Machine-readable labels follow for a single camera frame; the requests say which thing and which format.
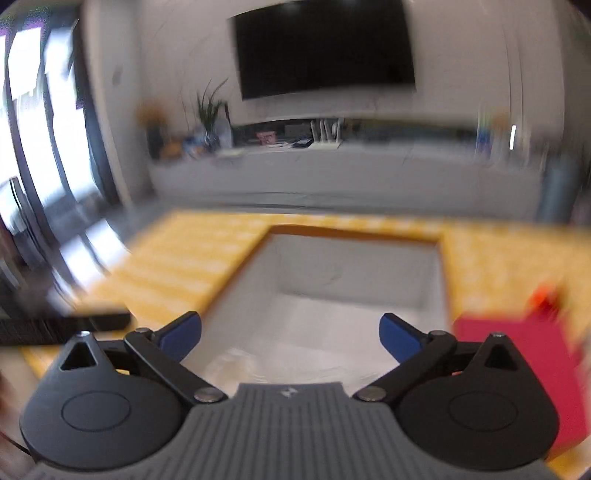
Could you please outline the black wall television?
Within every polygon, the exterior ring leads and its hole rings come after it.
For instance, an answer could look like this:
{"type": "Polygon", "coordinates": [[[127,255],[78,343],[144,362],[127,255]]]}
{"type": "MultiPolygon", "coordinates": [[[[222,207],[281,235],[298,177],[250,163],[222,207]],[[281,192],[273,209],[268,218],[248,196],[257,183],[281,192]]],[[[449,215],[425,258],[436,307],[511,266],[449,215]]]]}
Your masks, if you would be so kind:
{"type": "Polygon", "coordinates": [[[230,22],[245,100],[416,83],[402,1],[288,1],[230,22]]]}

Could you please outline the white tv cabinet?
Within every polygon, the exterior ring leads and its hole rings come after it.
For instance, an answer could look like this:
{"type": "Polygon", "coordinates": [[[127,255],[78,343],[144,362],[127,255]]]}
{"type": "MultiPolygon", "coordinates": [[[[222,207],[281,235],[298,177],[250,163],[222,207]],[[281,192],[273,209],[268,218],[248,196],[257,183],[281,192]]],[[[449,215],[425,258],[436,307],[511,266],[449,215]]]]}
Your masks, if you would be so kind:
{"type": "Polygon", "coordinates": [[[266,124],[276,144],[240,128],[236,145],[150,167],[155,193],[209,207],[394,213],[531,221],[542,192],[538,157],[509,139],[480,147],[471,127],[342,121],[342,141],[297,148],[293,123],[266,124]]]}

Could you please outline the small plant in vase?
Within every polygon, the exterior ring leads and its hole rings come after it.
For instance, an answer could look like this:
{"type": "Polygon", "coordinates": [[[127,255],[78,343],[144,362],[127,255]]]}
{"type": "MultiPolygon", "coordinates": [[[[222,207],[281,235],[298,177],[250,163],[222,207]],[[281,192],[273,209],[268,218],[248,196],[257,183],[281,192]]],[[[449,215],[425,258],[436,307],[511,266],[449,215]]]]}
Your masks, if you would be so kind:
{"type": "Polygon", "coordinates": [[[208,82],[204,91],[197,94],[197,119],[204,130],[204,147],[211,153],[231,145],[228,102],[217,97],[226,83],[228,79],[211,89],[211,82],[208,82]]]}

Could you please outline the orange storage box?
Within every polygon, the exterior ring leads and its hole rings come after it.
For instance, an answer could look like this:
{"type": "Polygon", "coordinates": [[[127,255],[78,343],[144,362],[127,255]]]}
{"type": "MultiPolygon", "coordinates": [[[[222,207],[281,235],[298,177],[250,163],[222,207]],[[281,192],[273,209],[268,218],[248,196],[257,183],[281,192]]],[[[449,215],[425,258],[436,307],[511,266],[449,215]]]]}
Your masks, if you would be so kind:
{"type": "Polygon", "coordinates": [[[283,345],[394,359],[379,339],[386,313],[425,332],[449,328],[436,243],[277,227],[214,298],[183,363],[202,378],[230,348],[259,354],[283,345]]]}

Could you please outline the yellow checkered tablecloth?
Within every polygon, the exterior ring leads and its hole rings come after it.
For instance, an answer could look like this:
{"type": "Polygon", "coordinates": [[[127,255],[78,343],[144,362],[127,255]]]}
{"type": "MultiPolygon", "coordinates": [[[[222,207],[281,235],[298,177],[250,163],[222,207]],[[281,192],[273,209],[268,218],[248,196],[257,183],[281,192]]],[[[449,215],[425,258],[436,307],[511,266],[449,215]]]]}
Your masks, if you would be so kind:
{"type": "Polygon", "coordinates": [[[33,479],[561,479],[590,475],[590,235],[513,222],[177,212],[141,234],[77,309],[125,306],[124,333],[81,328],[26,359],[33,479]],[[434,242],[456,352],[396,402],[339,383],[240,384],[186,405],[123,339],[201,319],[273,228],[434,242]]]}

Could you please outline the white cloth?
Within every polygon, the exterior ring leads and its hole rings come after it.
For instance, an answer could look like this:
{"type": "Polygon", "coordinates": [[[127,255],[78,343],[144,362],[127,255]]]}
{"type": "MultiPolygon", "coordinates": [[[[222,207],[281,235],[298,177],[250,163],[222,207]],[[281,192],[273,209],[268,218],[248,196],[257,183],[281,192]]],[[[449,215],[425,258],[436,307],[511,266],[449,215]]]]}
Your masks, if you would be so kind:
{"type": "Polygon", "coordinates": [[[240,384],[342,384],[353,394],[398,366],[388,355],[378,358],[322,352],[283,345],[276,352],[259,354],[230,348],[217,355],[201,376],[228,395],[240,384]]]}

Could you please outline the blue-grey trash bin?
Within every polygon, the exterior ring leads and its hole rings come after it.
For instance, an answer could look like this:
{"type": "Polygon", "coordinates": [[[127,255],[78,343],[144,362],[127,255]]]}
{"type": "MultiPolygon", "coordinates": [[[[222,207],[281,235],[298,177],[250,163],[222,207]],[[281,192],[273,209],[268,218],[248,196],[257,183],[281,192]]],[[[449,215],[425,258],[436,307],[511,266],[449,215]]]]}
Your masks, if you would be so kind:
{"type": "Polygon", "coordinates": [[[577,164],[548,166],[543,176],[536,221],[552,225],[568,224],[580,185],[581,170],[577,164]]]}

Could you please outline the dried yellow flower vase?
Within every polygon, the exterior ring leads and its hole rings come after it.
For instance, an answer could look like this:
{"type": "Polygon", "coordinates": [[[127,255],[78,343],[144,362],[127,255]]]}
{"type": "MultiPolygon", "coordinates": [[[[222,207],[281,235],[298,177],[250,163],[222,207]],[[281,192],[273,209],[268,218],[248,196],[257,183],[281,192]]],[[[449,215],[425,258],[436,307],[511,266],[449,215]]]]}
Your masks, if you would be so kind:
{"type": "Polygon", "coordinates": [[[158,103],[144,102],[136,108],[135,118],[145,133],[150,158],[159,159],[166,144],[168,122],[164,109],[158,103]]]}

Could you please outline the white wifi router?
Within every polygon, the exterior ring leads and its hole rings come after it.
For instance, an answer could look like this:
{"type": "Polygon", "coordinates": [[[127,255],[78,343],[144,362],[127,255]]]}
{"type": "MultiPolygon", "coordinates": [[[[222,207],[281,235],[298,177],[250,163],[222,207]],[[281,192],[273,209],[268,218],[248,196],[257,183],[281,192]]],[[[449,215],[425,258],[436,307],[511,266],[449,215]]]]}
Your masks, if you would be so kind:
{"type": "Polygon", "coordinates": [[[342,144],[342,118],[311,121],[310,149],[337,150],[342,144]]]}

